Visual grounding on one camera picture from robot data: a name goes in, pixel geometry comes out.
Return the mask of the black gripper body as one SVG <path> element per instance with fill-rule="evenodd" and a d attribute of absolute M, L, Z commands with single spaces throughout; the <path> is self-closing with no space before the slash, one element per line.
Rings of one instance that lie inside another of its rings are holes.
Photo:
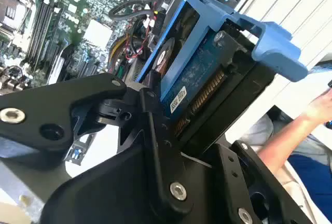
<path fill-rule="evenodd" d="M 144 128 L 130 147 L 60 186 L 40 222 L 219 223 L 218 149 L 195 160 L 165 128 Z"/>

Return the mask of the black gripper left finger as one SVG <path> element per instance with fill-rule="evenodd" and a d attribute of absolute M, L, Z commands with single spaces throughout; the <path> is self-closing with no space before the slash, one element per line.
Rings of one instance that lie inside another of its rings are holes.
<path fill-rule="evenodd" d="M 165 128 L 174 145 L 158 93 L 103 73 L 1 96 L 1 158 L 25 171 L 58 172 L 75 140 L 108 124 L 120 128 L 117 154 L 147 127 Z"/>

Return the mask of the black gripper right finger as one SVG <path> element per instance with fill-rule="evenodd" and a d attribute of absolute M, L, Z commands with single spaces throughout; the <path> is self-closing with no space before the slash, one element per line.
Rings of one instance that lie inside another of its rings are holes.
<path fill-rule="evenodd" d="M 311 223 L 249 145 L 212 150 L 227 223 Z"/>

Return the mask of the person's bare hand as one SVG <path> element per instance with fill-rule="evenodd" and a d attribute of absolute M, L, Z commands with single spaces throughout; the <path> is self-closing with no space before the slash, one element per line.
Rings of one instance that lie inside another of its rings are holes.
<path fill-rule="evenodd" d="M 315 125 L 331 121 L 331 88 L 314 99 L 302 115 Z"/>

